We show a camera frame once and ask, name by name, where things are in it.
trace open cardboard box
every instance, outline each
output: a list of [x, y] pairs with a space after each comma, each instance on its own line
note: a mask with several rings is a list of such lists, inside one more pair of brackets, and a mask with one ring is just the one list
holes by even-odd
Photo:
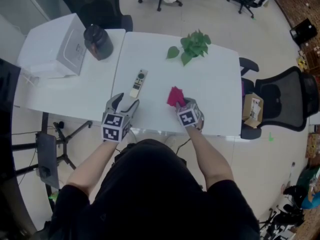
[[[252, 100], [257, 99], [259, 100], [258, 106], [260, 107], [260, 111], [257, 116], [257, 120], [255, 120], [252, 117]], [[252, 128], [257, 128], [258, 125], [262, 122], [262, 116], [263, 116], [263, 110], [264, 110], [264, 100], [260, 98], [255, 93], [247, 94], [244, 97], [244, 105], [243, 105], [243, 111], [242, 111], [242, 120], [244, 120], [244, 123]]]

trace black sleeve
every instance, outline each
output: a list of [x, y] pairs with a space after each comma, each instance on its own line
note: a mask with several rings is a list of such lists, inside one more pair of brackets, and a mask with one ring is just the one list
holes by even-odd
[[71, 224], [84, 207], [89, 205], [87, 195], [72, 185], [65, 185], [57, 197], [51, 218], [49, 239], [69, 239]]
[[234, 181], [219, 181], [207, 192], [221, 209], [221, 218], [229, 224], [232, 223], [233, 230], [228, 233], [229, 239], [260, 239], [258, 220]]

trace cardboard box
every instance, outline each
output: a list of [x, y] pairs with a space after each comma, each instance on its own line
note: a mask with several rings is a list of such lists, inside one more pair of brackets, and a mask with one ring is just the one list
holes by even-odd
[[260, 125], [262, 122], [263, 110], [264, 100], [255, 93], [247, 94], [244, 97], [242, 120], [244, 120], [244, 123], [246, 125], [252, 128], [257, 128], [257, 126]]

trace black monitor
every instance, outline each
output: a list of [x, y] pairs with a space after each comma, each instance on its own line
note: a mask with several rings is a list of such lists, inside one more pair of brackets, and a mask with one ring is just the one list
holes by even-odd
[[7, 239], [28, 239], [35, 231], [19, 189], [11, 139], [20, 70], [0, 58], [0, 230]]

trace black water bottle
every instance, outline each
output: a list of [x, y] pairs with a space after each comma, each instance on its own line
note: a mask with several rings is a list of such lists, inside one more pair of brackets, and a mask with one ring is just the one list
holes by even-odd
[[108, 58], [114, 51], [114, 46], [108, 33], [98, 25], [89, 26], [83, 33], [85, 47], [98, 60]]

